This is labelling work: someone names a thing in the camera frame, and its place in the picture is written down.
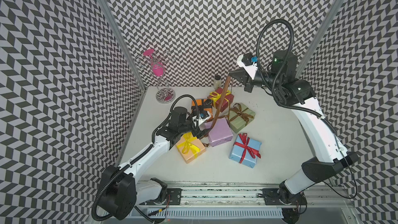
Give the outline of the purple gift box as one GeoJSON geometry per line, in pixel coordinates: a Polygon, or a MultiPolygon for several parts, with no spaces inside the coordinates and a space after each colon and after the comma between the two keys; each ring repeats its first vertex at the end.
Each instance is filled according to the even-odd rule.
{"type": "Polygon", "coordinates": [[[226,118],[220,118],[216,121],[214,127],[208,133],[209,145],[215,147],[232,141],[233,133],[229,127],[226,118]]]}

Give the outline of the brown ribbon of purple box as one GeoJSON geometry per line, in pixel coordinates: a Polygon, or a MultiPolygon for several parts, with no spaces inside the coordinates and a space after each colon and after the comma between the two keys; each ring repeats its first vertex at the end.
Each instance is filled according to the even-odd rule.
{"type": "MultiPolygon", "coordinates": [[[[224,100],[224,97],[225,97],[226,92],[227,92],[227,90],[228,90],[228,88],[229,88],[230,82],[231,82],[231,77],[230,77],[230,76],[227,76],[226,83],[225,83],[225,85],[224,85],[224,87],[223,87],[223,92],[222,92],[221,101],[224,100]]],[[[226,118],[225,116],[220,116],[220,113],[222,113],[222,112],[220,112],[220,109],[221,109],[221,106],[219,105],[218,108],[217,108],[217,110],[216,110],[216,113],[215,113],[215,115],[214,115],[213,121],[208,121],[208,122],[204,123],[204,129],[209,129],[209,131],[210,131],[210,130],[214,127],[214,125],[215,125],[215,123],[216,123],[216,121],[217,121],[218,119],[220,119],[220,118],[226,118]]]]}

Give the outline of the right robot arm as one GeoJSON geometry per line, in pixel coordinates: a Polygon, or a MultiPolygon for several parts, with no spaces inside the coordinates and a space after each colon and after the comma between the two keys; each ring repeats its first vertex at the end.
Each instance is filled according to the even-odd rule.
{"type": "Polygon", "coordinates": [[[282,100],[279,105],[295,114],[314,153],[313,158],[302,163],[294,175],[279,185],[275,195],[281,204],[304,202],[304,190],[358,162],[358,154],[348,151],[327,121],[310,83],[296,77],[296,55],[275,52],[269,71],[261,70],[258,57],[252,53],[240,55],[236,62],[239,68],[229,75],[242,83],[246,92],[255,86],[272,90],[282,100]]]}

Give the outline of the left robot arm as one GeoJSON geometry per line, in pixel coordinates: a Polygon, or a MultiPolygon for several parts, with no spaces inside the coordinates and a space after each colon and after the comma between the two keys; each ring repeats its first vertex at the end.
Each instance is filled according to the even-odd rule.
{"type": "Polygon", "coordinates": [[[184,107],[174,107],[153,131],[145,148],[126,162],[105,169],[91,208],[92,218],[97,222],[111,217],[123,220],[141,203],[167,201],[167,183],[155,177],[140,182],[140,178],[184,134],[201,136],[200,125],[210,118],[211,114],[205,110],[189,114],[184,107]]]}

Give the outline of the yellow ribbon on peach box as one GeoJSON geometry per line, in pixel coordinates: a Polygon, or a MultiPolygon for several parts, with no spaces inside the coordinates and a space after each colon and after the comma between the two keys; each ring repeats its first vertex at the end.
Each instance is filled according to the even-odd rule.
{"type": "Polygon", "coordinates": [[[183,143],[177,145],[177,148],[181,149],[182,154],[187,154],[189,151],[191,151],[196,158],[201,149],[194,145],[192,142],[195,141],[197,138],[194,137],[191,132],[184,134],[182,137],[184,141],[183,143]]]}

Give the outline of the peach gift box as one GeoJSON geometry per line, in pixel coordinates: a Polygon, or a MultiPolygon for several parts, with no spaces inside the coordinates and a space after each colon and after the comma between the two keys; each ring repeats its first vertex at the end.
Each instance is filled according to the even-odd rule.
{"type": "Polygon", "coordinates": [[[206,151],[206,147],[200,139],[191,132],[184,134],[176,143],[176,148],[183,157],[185,163],[189,164],[206,151]]]}

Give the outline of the orange gift box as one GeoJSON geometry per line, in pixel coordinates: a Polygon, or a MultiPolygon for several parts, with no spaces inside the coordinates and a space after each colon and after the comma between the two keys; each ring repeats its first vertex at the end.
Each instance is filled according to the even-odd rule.
{"type": "Polygon", "coordinates": [[[201,118],[207,118],[210,117],[212,118],[212,100],[209,98],[206,99],[197,99],[196,100],[198,108],[196,108],[196,105],[194,102],[192,102],[191,106],[191,117],[194,117],[197,115],[197,111],[199,111],[199,116],[201,118]]]}

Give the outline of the brown ribbon on green box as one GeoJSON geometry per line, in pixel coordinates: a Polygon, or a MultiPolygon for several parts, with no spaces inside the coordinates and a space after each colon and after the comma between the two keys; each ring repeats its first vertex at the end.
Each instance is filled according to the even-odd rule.
{"type": "Polygon", "coordinates": [[[230,110],[233,111],[236,115],[230,118],[229,122],[234,121],[236,118],[240,117],[245,121],[245,125],[248,125],[255,118],[254,115],[246,113],[245,111],[248,110],[248,108],[242,109],[240,103],[235,103],[233,105],[233,108],[231,108],[230,110]]]}

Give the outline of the green gift box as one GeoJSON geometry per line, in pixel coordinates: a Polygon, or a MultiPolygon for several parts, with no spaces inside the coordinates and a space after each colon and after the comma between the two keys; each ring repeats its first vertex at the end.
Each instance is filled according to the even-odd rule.
{"type": "Polygon", "coordinates": [[[229,126],[234,133],[239,133],[254,119],[256,113],[243,103],[235,103],[229,111],[229,126]]]}

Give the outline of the black printed ribbon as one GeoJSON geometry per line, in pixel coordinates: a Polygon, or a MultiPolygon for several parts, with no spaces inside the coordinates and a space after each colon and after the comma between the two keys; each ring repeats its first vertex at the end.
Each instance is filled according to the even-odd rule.
{"type": "Polygon", "coordinates": [[[191,106],[192,112],[194,110],[199,110],[199,111],[209,111],[212,114],[212,100],[211,99],[197,99],[195,101],[192,101],[192,106],[191,106]]]}

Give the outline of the yellow ribbon on maroon box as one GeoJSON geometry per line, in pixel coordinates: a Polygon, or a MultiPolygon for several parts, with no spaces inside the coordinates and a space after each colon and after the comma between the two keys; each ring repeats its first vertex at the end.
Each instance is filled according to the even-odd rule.
{"type": "MultiPolygon", "coordinates": [[[[230,90],[227,90],[226,96],[227,96],[227,95],[230,95],[230,94],[231,94],[231,91],[230,91],[230,90]]],[[[213,92],[210,93],[210,95],[208,96],[208,98],[212,100],[212,106],[213,106],[213,107],[216,107],[216,106],[217,106],[217,101],[218,101],[219,99],[221,99],[221,96],[222,96],[222,94],[218,93],[217,91],[213,91],[213,92]]]]}

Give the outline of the maroon gift box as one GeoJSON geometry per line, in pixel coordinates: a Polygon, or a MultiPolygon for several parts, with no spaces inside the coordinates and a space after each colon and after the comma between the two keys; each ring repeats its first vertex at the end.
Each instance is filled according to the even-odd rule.
{"type": "Polygon", "coordinates": [[[226,95],[224,97],[224,100],[221,101],[222,97],[222,88],[218,88],[215,91],[212,91],[208,98],[211,100],[211,105],[214,108],[218,108],[218,106],[221,106],[220,112],[224,112],[229,106],[233,103],[234,100],[234,95],[231,93],[230,90],[226,92],[226,95]]]}

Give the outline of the white spice shaker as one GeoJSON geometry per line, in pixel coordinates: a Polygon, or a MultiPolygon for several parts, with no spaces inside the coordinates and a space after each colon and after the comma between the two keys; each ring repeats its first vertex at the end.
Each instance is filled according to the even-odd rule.
{"type": "Polygon", "coordinates": [[[222,80],[221,80],[221,76],[220,75],[215,75],[214,77],[214,83],[213,83],[213,88],[215,90],[217,90],[218,88],[220,88],[222,85],[222,80]]]}

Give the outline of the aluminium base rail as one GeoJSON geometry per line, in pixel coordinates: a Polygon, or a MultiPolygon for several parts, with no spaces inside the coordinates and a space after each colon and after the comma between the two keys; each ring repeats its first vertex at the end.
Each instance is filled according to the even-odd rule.
{"type": "Polygon", "coordinates": [[[168,190],[180,189],[179,207],[331,207],[353,208],[351,200],[342,195],[342,187],[314,185],[304,191],[305,200],[283,204],[277,193],[277,185],[259,183],[198,183],[168,182],[168,190]]]}

